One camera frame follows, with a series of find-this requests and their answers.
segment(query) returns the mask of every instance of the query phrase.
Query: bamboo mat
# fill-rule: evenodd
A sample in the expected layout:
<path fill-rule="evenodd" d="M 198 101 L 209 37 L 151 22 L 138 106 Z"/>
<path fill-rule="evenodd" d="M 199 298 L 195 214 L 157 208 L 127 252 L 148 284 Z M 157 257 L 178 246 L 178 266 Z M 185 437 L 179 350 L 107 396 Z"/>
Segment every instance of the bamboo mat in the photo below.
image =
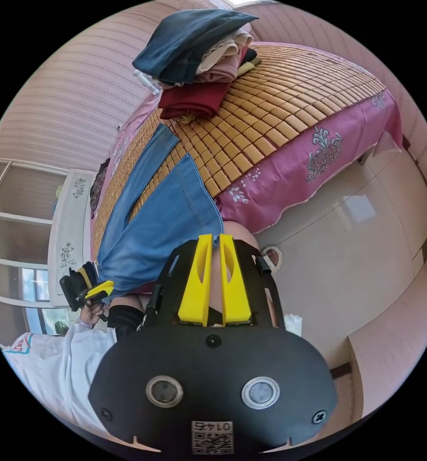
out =
<path fill-rule="evenodd" d="M 160 110 L 156 109 L 142 125 L 97 213 L 92 235 L 94 258 L 111 211 L 159 123 L 167 125 L 180 142 L 146 186 L 130 219 L 187 152 L 206 189 L 215 197 L 303 131 L 385 90 L 377 78 L 352 63 L 317 50 L 271 45 L 251 48 L 261 63 L 232 83 L 215 117 L 180 124 L 160 120 Z"/>

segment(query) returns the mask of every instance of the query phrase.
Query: qr code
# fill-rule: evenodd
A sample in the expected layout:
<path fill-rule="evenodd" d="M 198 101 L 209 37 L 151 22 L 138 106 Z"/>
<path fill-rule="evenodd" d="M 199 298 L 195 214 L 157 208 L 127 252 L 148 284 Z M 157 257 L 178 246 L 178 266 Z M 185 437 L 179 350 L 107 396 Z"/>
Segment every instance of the qr code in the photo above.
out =
<path fill-rule="evenodd" d="M 232 455 L 232 423 L 193 421 L 192 452 L 195 455 Z"/>

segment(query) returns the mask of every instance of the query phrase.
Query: yellow plastic part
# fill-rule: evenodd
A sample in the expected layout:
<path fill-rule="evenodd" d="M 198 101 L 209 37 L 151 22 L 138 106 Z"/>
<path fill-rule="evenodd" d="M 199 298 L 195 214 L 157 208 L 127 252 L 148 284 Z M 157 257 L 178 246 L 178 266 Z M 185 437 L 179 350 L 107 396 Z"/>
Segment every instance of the yellow plastic part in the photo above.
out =
<path fill-rule="evenodd" d="M 92 296 L 99 294 L 101 291 L 106 291 L 107 295 L 109 296 L 113 290 L 114 282 L 107 280 L 106 282 L 100 283 L 100 285 L 97 285 L 96 287 L 93 287 L 91 290 L 89 290 L 85 296 L 85 299 L 91 298 Z"/>
<path fill-rule="evenodd" d="M 212 234 L 200 235 L 188 282 L 178 310 L 182 322 L 207 326 L 209 316 Z"/>
<path fill-rule="evenodd" d="M 87 285 L 87 288 L 92 288 L 92 283 L 90 282 L 89 276 L 87 275 L 87 272 L 83 267 L 80 267 L 78 269 L 78 273 L 80 273 L 84 277 L 85 284 Z"/>
<path fill-rule="evenodd" d="M 223 325 L 249 322 L 252 312 L 232 235 L 220 234 L 220 269 L 222 276 Z"/>

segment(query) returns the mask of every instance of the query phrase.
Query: pink folded cloth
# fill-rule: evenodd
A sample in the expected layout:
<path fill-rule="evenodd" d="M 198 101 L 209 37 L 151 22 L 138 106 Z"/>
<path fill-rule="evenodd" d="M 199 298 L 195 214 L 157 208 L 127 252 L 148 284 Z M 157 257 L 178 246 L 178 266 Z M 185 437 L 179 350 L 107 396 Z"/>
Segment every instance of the pink folded cloth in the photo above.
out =
<path fill-rule="evenodd" d="M 240 49 L 232 56 L 221 58 L 217 64 L 214 64 L 208 71 L 200 73 L 194 77 L 196 83 L 227 83 L 236 78 L 237 70 L 241 65 L 242 50 Z"/>

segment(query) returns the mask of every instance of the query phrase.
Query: slipper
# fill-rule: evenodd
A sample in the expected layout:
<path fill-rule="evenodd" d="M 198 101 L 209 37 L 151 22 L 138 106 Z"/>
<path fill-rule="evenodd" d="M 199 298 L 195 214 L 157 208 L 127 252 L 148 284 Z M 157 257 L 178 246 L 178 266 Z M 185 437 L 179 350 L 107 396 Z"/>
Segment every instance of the slipper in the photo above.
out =
<path fill-rule="evenodd" d="M 271 275 L 274 275 L 281 267 L 282 251 L 275 245 L 269 245 L 261 250 L 261 255 L 270 267 Z"/>

